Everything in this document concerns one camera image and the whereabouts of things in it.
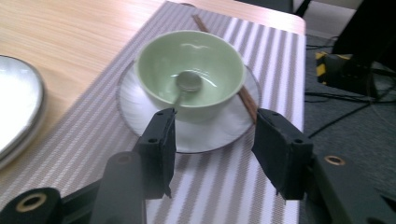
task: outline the spoon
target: spoon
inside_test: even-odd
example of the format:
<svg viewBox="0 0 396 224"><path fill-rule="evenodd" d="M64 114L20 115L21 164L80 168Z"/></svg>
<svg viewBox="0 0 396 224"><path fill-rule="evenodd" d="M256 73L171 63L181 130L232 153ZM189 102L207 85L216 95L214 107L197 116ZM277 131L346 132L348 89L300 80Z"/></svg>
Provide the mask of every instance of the spoon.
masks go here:
<svg viewBox="0 0 396 224"><path fill-rule="evenodd" d="M180 94L174 102L174 106L179 105L185 92L195 92L202 88L202 79L198 74L191 71L183 71L178 74L176 85L180 89Z"/></svg>

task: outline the placemat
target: placemat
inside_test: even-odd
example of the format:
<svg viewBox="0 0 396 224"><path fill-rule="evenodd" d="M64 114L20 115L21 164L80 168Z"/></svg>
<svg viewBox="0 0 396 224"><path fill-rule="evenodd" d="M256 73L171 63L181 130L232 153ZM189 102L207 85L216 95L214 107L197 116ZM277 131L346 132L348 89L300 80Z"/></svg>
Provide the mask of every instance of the placemat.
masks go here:
<svg viewBox="0 0 396 224"><path fill-rule="evenodd" d="M166 2L66 113L47 138L0 171L0 207L33 188L63 196L99 179L107 159L131 150L138 138L121 117L120 77L141 47L175 30L210 32L230 42L262 90L260 107L283 114L300 130L304 113L305 36ZM254 129L209 153L177 154L173 198L147 201L148 223L296 223L298 202L284 202L265 177L252 147Z"/></svg>

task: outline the wooden chopstick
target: wooden chopstick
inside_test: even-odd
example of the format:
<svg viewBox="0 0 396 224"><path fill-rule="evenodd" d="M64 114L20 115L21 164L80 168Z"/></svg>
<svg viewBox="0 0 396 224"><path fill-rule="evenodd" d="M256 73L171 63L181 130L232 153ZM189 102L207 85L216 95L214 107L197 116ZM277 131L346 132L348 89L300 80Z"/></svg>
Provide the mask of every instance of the wooden chopstick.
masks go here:
<svg viewBox="0 0 396 224"><path fill-rule="evenodd" d="M202 22L201 18L198 15L196 14L192 15L192 18L194 19L195 23L198 25L200 31L209 33L209 30L206 28L205 24ZM253 123L256 124L257 108L258 108L256 102L254 102L253 98L248 93L248 90L245 88L245 86L242 86L241 90L238 92L238 95L241 98L242 102L244 103L247 112L253 119Z"/></svg>

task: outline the white saucer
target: white saucer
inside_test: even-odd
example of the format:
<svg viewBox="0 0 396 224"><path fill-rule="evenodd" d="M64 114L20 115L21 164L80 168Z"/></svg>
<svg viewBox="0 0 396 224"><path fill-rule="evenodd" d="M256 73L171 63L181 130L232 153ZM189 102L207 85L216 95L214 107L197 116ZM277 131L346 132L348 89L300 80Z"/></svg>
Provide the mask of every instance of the white saucer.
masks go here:
<svg viewBox="0 0 396 224"><path fill-rule="evenodd" d="M44 83L21 60L0 56L0 169L34 139L45 113Z"/></svg>
<svg viewBox="0 0 396 224"><path fill-rule="evenodd" d="M245 87L259 104L261 94L254 76L248 71ZM140 88L131 64L123 74L119 86L120 112L128 126L141 136L154 113L159 111ZM201 153L227 146L253 125L251 117L238 95L214 118L200 123L176 120L178 153Z"/></svg>

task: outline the ceramic bowl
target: ceramic bowl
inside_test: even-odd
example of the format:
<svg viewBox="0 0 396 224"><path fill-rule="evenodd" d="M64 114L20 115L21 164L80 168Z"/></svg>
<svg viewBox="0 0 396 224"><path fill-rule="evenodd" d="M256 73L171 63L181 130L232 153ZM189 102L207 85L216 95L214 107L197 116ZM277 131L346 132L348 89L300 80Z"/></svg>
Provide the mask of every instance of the ceramic bowl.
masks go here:
<svg viewBox="0 0 396 224"><path fill-rule="evenodd" d="M216 115L241 89L246 70L239 53L223 39L197 31L158 36L139 52L135 64L142 89L159 108L175 107L176 119L199 122ZM182 71L198 74L202 88L180 95L176 78Z"/></svg>

